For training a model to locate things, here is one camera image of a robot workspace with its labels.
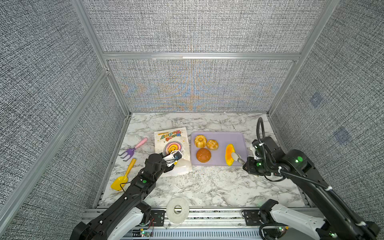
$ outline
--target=rainbow circle print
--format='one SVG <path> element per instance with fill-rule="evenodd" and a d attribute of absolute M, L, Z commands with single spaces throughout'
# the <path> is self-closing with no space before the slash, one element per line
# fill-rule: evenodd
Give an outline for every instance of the rainbow circle print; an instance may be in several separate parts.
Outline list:
<path fill-rule="evenodd" d="M 167 145 L 164 147 L 164 156 L 167 156 L 169 155 L 172 151 L 176 151 L 176 150 L 179 150 L 181 151 L 182 150 L 182 145 L 181 143 L 177 142 L 177 141 L 172 141 L 172 142 L 169 142 L 167 143 Z"/>

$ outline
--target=purple tray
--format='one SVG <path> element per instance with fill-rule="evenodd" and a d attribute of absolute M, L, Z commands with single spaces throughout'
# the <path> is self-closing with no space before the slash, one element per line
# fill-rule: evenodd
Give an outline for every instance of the purple tray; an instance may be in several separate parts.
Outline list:
<path fill-rule="evenodd" d="M 210 150 L 211 159 L 208 162 L 200 162 L 196 158 L 196 153 L 200 149 L 195 146 L 195 138 L 198 135 L 204 135 L 208 140 L 213 139 L 218 143 L 217 150 Z M 196 166 L 228 166 L 225 161 L 225 149 L 228 144 L 233 144 L 235 151 L 240 155 L 241 159 L 247 161 L 248 151 L 245 147 L 244 136 L 241 132 L 192 132 L 191 134 L 191 162 Z M 242 166 L 241 163 L 235 161 L 232 166 Z"/>

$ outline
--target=pink handle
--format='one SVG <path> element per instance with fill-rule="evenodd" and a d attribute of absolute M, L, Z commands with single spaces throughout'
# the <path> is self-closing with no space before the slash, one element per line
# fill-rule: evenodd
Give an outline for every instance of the pink handle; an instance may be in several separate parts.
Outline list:
<path fill-rule="evenodd" d="M 135 149 L 140 147 L 141 145 L 143 145 L 148 139 L 147 138 L 144 138 L 143 140 L 141 140 L 136 146 L 135 146 Z"/>

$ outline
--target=yellow shovel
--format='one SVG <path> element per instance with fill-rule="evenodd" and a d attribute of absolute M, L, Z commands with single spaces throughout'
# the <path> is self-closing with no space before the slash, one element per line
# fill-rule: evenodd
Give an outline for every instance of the yellow shovel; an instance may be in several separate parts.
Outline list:
<path fill-rule="evenodd" d="M 116 191 L 121 191 L 121 190 L 122 190 L 121 187 L 123 187 L 123 186 L 125 185 L 125 183 L 128 182 L 128 177 L 127 177 L 127 176 L 128 176 L 128 173 L 131 171 L 133 165 L 135 165 L 135 162 L 136 162 L 136 158 L 132 158 L 131 163 L 130 163 L 129 166 L 128 166 L 128 169 L 127 169 L 127 171 L 125 172 L 125 175 L 122 176 L 122 177 L 118 177 L 118 178 L 112 183 L 112 185 L 111 185 L 111 188 L 112 188 L 112 189 L 114 189 L 114 190 L 116 190 Z"/>

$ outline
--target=yellow handle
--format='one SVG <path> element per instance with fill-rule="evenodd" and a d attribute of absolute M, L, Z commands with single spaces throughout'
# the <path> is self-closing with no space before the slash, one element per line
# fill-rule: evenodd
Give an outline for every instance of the yellow handle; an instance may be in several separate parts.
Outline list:
<path fill-rule="evenodd" d="M 128 173 L 129 173 L 129 172 L 131 171 L 131 169 L 133 168 L 133 165 L 135 165 L 135 162 L 136 162 L 136 158 L 132 158 L 131 163 L 129 164 L 128 169 L 127 169 L 127 171 L 125 172 L 124 177 L 127 177 L 127 176 L 128 176 Z"/>

